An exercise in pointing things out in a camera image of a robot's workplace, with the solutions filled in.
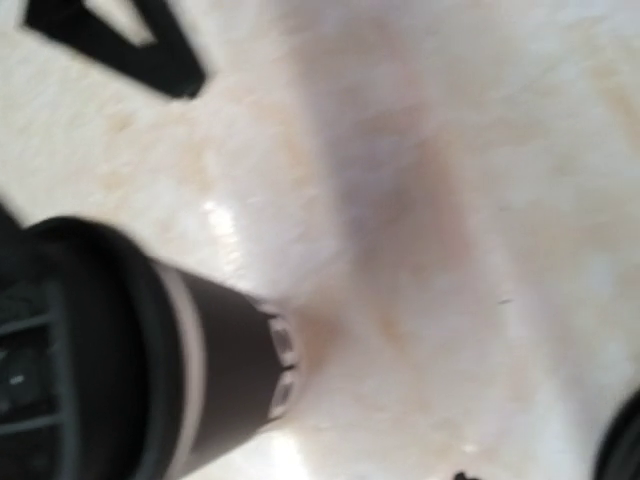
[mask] dark object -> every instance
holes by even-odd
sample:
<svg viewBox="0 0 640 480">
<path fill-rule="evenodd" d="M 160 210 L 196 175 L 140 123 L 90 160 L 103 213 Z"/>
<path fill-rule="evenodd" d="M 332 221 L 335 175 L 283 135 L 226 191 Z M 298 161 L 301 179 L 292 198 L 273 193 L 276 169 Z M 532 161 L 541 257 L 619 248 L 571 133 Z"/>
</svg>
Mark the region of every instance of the dark object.
<svg viewBox="0 0 640 480">
<path fill-rule="evenodd" d="M 206 80 L 165 0 L 132 0 L 156 38 L 137 47 L 82 0 L 29 0 L 25 25 L 170 97 L 194 98 Z"/>
<path fill-rule="evenodd" d="M 640 478 L 640 392 L 622 408 L 607 432 L 596 466 L 596 480 Z"/>
<path fill-rule="evenodd" d="M 285 412 L 283 318 L 111 227 L 0 217 L 3 480 L 174 479 Z"/>
<path fill-rule="evenodd" d="M 453 480 L 478 480 L 477 478 L 467 478 L 464 472 L 459 472 L 453 477 Z"/>
</svg>

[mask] silver band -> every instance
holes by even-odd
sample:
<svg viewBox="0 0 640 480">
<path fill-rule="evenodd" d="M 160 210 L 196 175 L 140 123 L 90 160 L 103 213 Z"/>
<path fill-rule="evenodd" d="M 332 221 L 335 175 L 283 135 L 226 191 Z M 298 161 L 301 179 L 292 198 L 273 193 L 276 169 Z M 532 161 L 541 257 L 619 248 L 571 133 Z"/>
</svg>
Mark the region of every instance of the silver band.
<svg viewBox="0 0 640 480">
<path fill-rule="evenodd" d="M 189 290 L 180 275 L 171 267 L 156 264 L 156 270 L 173 305 L 184 361 L 184 417 L 173 459 L 163 480 L 180 478 L 198 433 L 206 391 L 206 349 L 201 319 Z"/>
</svg>

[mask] black symbol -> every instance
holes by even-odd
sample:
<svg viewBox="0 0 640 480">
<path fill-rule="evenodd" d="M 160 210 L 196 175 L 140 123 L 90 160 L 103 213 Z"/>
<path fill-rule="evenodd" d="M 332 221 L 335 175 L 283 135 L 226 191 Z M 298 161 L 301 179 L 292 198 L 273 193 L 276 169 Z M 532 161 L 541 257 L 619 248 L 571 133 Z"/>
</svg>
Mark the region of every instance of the black symbol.
<svg viewBox="0 0 640 480">
<path fill-rule="evenodd" d="M 25 25 L 51 40 L 176 98 L 193 98 L 206 74 L 166 0 L 132 0 L 155 43 L 138 47 L 84 5 L 29 0 Z"/>
<path fill-rule="evenodd" d="M 453 480 L 479 480 L 477 478 L 470 478 L 465 475 L 464 472 L 457 473 Z"/>
</svg>

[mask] travel mug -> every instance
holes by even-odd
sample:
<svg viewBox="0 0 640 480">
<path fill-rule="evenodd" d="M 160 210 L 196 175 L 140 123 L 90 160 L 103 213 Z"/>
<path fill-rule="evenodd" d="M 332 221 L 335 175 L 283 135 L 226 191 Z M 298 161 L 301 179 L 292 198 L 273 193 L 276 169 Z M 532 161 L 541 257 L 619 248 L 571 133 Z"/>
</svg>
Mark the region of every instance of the travel mug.
<svg viewBox="0 0 640 480">
<path fill-rule="evenodd" d="M 282 417 L 291 325 L 78 218 L 0 208 L 0 478 L 174 480 Z"/>
</svg>

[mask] black plastic part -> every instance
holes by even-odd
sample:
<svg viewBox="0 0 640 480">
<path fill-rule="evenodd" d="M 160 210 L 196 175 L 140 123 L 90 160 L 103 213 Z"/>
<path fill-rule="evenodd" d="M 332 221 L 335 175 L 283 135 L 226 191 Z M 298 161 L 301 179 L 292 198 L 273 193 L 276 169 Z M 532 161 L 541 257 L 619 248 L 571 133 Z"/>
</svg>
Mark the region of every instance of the black plastic part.
<svg viewBox="0 0 640 480">
<path fill-rule="evenodd" d="M 0 437 L 2 480 L 50 480 L 56 468 L 59 429 L 39 428 Z"/>
<path fill-rule="evenodd" d="M 45 328 L 0 336 L 0 431 L 55 413 L 49 343 Z"/>
<path fill-rule="evenodd" d="M 640 392 L 615 418 L 603 442 L 595 480 L 640 478 Z"/>
<path fill-rule="evenodd" d="M 73 398 L 63 427 L 79 451 L 60 480 L 162 478 L 182 424 L 183 352 L 151 261 L 117 231 L 79 219 L 29 233 L 66 292 Z"/>
<path fill-rule="evenodd" d="M 25 25 L 174 98 L 194 98 L 206 74 L 165 0 L 132 0 L 156 42 L 138 47 L 82 0 L 29 0 Z"/>
<path fill-rule="evenodd" d="M 18 282 L 37 281 L 43 275 L 44 262 L 37 248 L 0 203 L 0 291 Z"/>
<path fill-rule="evenodd" d="M 207 386 L 198 434 L 184 466 L 192 472 L 245 443 L 269 417 L 283 372 L 269 318 L 251 299 L 179 272 L 202 318 Z"/>
</svg>

